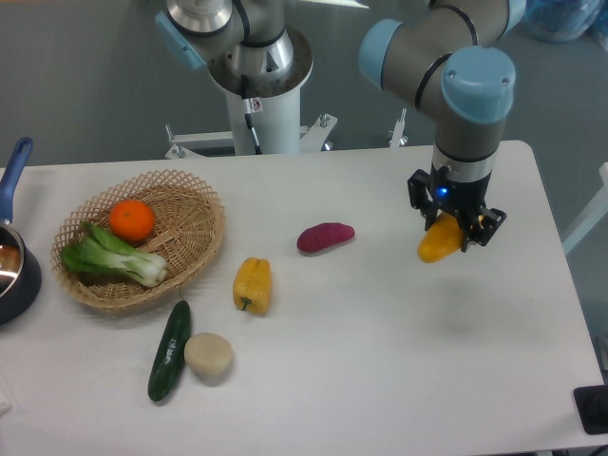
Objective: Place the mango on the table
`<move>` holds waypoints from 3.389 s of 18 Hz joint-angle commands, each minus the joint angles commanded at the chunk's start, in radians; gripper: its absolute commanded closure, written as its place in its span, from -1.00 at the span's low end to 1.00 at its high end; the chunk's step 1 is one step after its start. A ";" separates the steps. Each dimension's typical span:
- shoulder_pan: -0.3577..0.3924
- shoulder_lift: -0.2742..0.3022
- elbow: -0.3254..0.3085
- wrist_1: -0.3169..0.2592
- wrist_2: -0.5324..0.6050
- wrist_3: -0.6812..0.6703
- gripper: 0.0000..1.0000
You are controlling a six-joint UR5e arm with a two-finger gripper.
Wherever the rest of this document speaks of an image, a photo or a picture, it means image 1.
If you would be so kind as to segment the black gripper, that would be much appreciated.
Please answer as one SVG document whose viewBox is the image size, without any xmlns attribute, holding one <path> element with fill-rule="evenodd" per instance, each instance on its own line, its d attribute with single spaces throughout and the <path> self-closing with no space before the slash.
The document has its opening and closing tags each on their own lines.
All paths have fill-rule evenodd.
<svg viewBox="0 0 608 456">
<path fill-rule="evenodd" d="M 471 244 L 486 246 L 507 215 L 485 207 L 485 194 L 497 155 L 478 161 L 465 161 L 434 151 L 429 172 L 417 169 L 408 179 L 409 203 L 425 220 L 427 231 L 436 221 L 439 209 L 462 219 L 470 219 L 462 229 L 461 251 Z"/>
</svg>

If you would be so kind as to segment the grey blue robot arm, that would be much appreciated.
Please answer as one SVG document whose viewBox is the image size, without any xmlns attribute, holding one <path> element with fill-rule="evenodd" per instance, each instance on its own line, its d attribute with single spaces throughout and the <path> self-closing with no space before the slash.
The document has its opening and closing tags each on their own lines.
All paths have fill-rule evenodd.
<svg viewBox="0 0 608 456">
<path fill-rule="evenodd" d="M 504 212 L 485 203 L 513 104 L 516 70 L 494 43 L 522 18 L 522 1 L 432 1 L 414 28 L 386 19 L 365 35 L 360 72 L 436 125 L 432 162 L 408 179 L 427 226 L 448 214 L 460 247 L 486 245 Z M 300 89 L 313 68 L 307 39 L 280 1 L 169 1 L 158 34 L 186 66 L 208 69 L 226 97 L 239 155 L 289 154 L 300 139 Z"/>
</svg>

